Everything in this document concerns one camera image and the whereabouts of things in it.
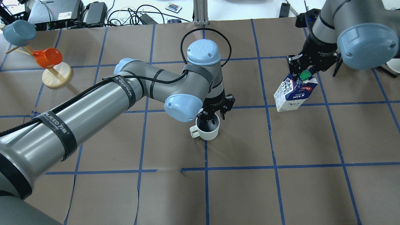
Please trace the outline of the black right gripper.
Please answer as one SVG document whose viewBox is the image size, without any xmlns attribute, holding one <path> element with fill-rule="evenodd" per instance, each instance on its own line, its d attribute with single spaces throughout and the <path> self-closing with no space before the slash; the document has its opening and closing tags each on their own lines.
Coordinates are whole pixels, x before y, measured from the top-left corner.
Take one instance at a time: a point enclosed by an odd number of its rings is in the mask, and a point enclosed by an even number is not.
<svg viewBox="0 0 400 225">
<path fill-rule="evenodd" d="M 310 33 L 299 55 L 287 56 L 289 72 L 294 81 L 299 79 L 304 70 L 314 76 L 315 73 L 324 72 L 333 65 L 335 65 L 334 74 L 336 74 L 342 65 L 341 54 L 336 52 L 337 49 L 336 43 L 323 42 Z"/>
</svg>

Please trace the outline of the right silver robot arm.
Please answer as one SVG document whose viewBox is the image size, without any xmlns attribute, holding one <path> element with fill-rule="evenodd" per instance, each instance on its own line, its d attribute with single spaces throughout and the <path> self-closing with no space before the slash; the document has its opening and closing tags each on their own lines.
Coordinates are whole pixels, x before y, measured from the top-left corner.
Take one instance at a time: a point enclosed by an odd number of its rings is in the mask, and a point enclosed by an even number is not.
<svg viewBox="0 0 400 225">
<path fill-rule="evenodd" d="M 399 10 L 381 0 L 327 0 L 322 9 L 296 17 L 295 26 L 309 34 L 297 55 L 286 57 L 289 73 L 298 79 L 344 63 L 355 70 L 381 66 L 399 58 Z"/>
</svg>

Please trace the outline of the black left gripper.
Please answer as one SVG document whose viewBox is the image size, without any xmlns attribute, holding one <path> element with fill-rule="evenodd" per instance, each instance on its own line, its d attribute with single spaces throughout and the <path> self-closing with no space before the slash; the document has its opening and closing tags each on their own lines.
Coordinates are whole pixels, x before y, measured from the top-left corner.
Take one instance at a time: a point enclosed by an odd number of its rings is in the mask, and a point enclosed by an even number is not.
<svg viewBox="0 0 400 225">
<path fill-rule="evenodd" d="M 215 112 L 220 110 L 225 96 L 224 88 L 222 90 L 220 88 L 218 90 L 217 88 L 212 89 L 204 99 L 202 109 L 196 115 L 197 119 L 209 121 L 212 117 L 211 124 L 220 124 L 219 116 Z"/>
</svg>

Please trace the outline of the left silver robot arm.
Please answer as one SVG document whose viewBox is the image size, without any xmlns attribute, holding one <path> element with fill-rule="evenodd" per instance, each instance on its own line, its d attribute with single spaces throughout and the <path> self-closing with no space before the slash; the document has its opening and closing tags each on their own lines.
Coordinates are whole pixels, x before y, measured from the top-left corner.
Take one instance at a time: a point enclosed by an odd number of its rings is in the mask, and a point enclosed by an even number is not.
<svg viewBox="0 0 400 225">
<path fill-rule="evenodd" d="M 1 224 L 58 225 L 25 202 L 36 180 L 143 97 L 180 122 L 222 119 L 235 103 L 225 94 L 221 56 L 208 39 L 187 49 L 181 75 L 124 58 L 114 74 L 30 121 L 1 132 Z"/>
</svg>

